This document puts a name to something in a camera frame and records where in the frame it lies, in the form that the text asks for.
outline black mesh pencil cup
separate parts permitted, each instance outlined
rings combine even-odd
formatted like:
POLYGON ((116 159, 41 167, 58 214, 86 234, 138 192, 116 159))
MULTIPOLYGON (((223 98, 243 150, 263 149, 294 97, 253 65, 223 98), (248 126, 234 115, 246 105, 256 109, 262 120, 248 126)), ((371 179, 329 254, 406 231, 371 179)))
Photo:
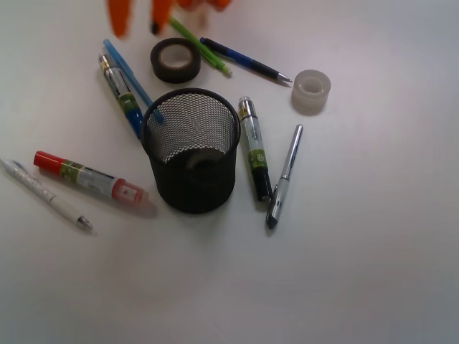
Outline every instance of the black mesh pencil cup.
POLYGON ((185 88, 160 97, 143 118, 142 146, 164 201, 191 214, 221 206, 235 185, 239 137, 235 109, 219 95, 185 88))

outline tape roll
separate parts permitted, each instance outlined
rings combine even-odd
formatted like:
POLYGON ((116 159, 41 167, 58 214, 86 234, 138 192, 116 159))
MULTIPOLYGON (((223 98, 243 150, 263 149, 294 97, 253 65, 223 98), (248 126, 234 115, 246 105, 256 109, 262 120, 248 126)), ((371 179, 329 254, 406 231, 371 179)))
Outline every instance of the tape roll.
POLYGON ((187 82, 196 77, 201 69, 201 55, 198 48, 190 41, 183 38, 169 38, 159 42, 151 50, 151 65, 155 75, 164 82, 179 84, 187 82), (166 48, 178 45, 186 49, 189 60, 180 67, 172 67, 167 64, 165 51, 166 48))

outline white pen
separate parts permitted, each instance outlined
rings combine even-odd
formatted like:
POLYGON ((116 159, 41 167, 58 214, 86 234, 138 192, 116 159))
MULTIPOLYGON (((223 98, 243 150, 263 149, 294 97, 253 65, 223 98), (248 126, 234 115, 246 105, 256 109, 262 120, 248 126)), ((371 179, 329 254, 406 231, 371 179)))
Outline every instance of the white pen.
POLYGON ((20 163, 16 161, 5 161, 3 159, 0 159, 0 163, 3 167, 5 167, 6 172, 32 190, 34 194, 40 197, 43 201, 47 202, 51 208, 63 217, 70 220, 84 231, 91 233, 92 235, 97 235, 92 224, 80 212, 74 210, 64 200, 45 188, 39 180, 30 175, 20 163))
POLYGON ((293 164, 295 163, 296 153, 303 133, 303 126, 298 124, 293 134, 292 143, 288 150, 287 158, 285 159, 282 175, 280 175, 279 183, 274 188, 274 194, 271 198, 270 208, 266 215, 266 224, 270 230, 273 230, 279 222, 280 212, 284 204, 285 197, 290 184, 290 176, 292 175, 293 164))

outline green label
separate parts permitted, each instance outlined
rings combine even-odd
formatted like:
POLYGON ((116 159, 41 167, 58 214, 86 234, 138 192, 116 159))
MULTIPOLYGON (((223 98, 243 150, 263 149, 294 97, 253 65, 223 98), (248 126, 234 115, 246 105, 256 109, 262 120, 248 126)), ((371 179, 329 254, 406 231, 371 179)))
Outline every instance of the green label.
POLYGON ((249 158, 249 164, 252 170, 257 167, 268 167, 265 151, 263 149, 251 150, 247 157, 249 158))
POLYGON ((138 104, 136 99, 132 95, 132 93, 127 93, 125 95, 121 95, 118 98, 118 103, 120 104, 121 108, 123 109, 124 114, 126 115, 132 109, 138 109, 138 104))
POLYGON ((77 183, 78 173, 84 168, 83 165, 79 163, 74 163, 73 161, 66 160, 60 168, 60 176, 63 177, 69 183, 77 183))

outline blue and black pen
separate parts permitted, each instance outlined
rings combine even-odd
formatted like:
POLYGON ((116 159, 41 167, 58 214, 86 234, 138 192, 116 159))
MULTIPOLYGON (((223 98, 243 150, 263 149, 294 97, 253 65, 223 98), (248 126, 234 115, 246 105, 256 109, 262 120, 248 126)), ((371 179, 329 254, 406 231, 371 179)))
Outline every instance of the blue and black pen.
POLYGON ((271 79, 278 80, 278 81, 292 82, 292 80, 287 78, 284 74, 280 74, 277 70, 274 70, 273 68, 269 68, 263 63, 259 63, 258 61, 255 61, 254 59, 251 59, 250 57, 240 54, 239 52, 235 52, 234 50, 230 48, 226 48, 220 43, 216 43, 212 41, 211 39, 204 38, 204 37, 201 37, 200 41, 202 44, 206 45, 208 48, 210 48, 214 52, 218 52, 219 54, 222 54, 223 56, 229 57, 235 60, 237 63, 251 70, 259 72, 261 75, 270 77, 271 79))

